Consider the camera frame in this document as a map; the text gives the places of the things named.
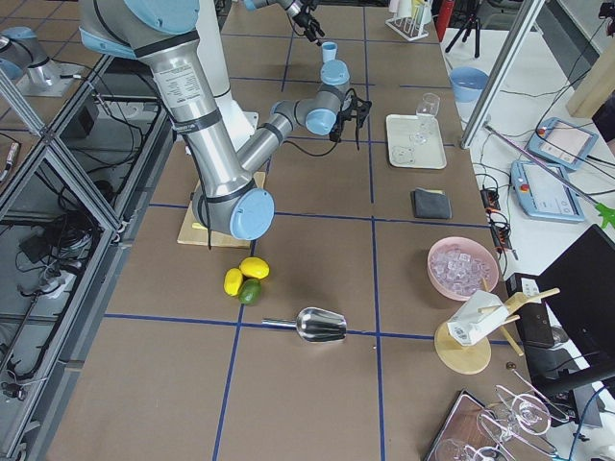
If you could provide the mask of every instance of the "blue cable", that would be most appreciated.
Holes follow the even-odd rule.
[[[570,446],[570,454],[568,455],[568,460],[564,460],[564,461],[573,461],[573,453],[575,452],[575,445],[577,444],[578,437],[580,436],[580,429],[583,426],[583,421],[585,420],[585,415],[587,414],[587,410],[589,409],[589,406],[592,404],[592,402],[599,395],[599,393],[602,392],[604,389],[606,389],[606,386],[603,386],[599,390],[594,392],[592,397],[585,404],[585,407],[583,408],[583,412],[580,415],[580,420],[578,420],[577,432],[575,433],[575,438],[573,439],[573,444]]]

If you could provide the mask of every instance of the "black monitor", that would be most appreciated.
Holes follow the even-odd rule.
[[[560,289],[545,301],[590,365],[544,379],[540,390],[553,396],[601,380],[615,397],[615,243],[593,225],[536,282],[541,291]]]

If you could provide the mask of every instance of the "white tray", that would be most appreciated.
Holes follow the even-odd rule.
[[[430,133],[425,144],[417,145],[410,141],[410,136],[419,131],[419,125],[416,115],[386,116],[388,161],[400,168],[444,168],[446,155],[437,119],[433,124],[434,133]]]

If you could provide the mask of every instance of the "metal ice scoop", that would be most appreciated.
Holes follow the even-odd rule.
[[[346,337],[346,319],[343,315],[318,307],[306,307],[297,320],[262,319],[263,325],[295,327],[299,336],[310,343],[339,341]]]

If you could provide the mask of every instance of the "white table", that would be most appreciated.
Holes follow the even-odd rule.
[[[458,41],[450,53],[444,53],[444,48],[453,39],[455,33],[456,29],[447,30],[442,41],[442,53],[448,65],[450,67],[468,65],[489,73],[504,44],[506,32],[481,31],[480,57],[478,59],[474,58],[474,36],[470,36],[466,43]],[[543,37],[539,33],[530,33],[510,72],[506,76],[501,90],[536,95],[556,91],[566,84],[566,75],[559,67]],[[590,123],[591,120],[574,118],[568,114],[565,105],[572,94],[574,94],[574,91],[569,88],[545,118],[557,116],[573,124],[584,125]],[[553,98],[554,95],[533,98],[500,92],[491,107],[491,120],[489,124],[499,133],[504,134],[520,134],[533,130]],[[469,119],[474,105],[475,103],[457,104],[462,120]],[[586,128],[595,133],[598,132],[593,125],[589,125]],[[530,135],[531,133],[527,133],[513,139],[519,141],[519,145],[524,147]],[[483,151],[482,162],[484,164],[509,172],[512,161],[520,157],[519,153],[506,146],[495,136],[492,135],[488,140],[487,136],[487,131],[481,130],[473,140],[470,146],[472,160],[479,162],[481,151]],[[597,142],[590,155],[614,161],[613,154],[602,138]],[[614,168],[609,168],[606,165],[599,166],[615,176]],[[478,165],[475,165],[475,170],[477,173],[485,171]],[[489,168],[487,168],[487,173],[495,177],[500,186],[508,184],[508,176],[504,173]],[[477,177],[479,184],[482,184],[483,178]],[[571,173],[570,180],[581,190],[589,193],[615,188],[615,180],[606,177],[587,164],[583,164],[579,170]],[[494,185],[493,181],[488,178],[485,179],[484,183],[485,187],[492,187]],[[506,187],[500,189],[500,205],[512,227],[510,239],[518,260],[513,257],[511,252],[507,252],[505,278],[515,272],[539,275],[589,226],[594,223],[602,223],[602,219],[598,216],[597,211],[583,200],[579,200],[586,216],[586,221],[583,223],[569,224],[529,218],[519,206],[514,196],[515,193],[513,191],[510,192],[511,196],[508,197],[509,190]],[[615,207],[615,194],[599,196],[597,199],[607,206]],[[605,231],[611,238],[615,239],[614,229],[609,227]],[[566,345],[566,347],[570,348],[571,356],[578,355],[578,351],[574,351],[573,345]],[[581,359],[578,365],[584,368],[587,366],[587,363]],[[604,391],[602,392],[602,397],[607,408],[615,411],[615,401],[610,395]],[[590,457],[598,454],[600,447],[613,444],[613,441],[615,441],[615,416],[603,413],[602,417],[603,429],[583,429],[582,433],[589,436],[592,440],[589,443],[578,443],[576,459],[590,459]],[[552,429],[549,432],[549,438],[560,449],[560,455],[567,456],[575,429],[576,425],[565,425],[558,429]]]

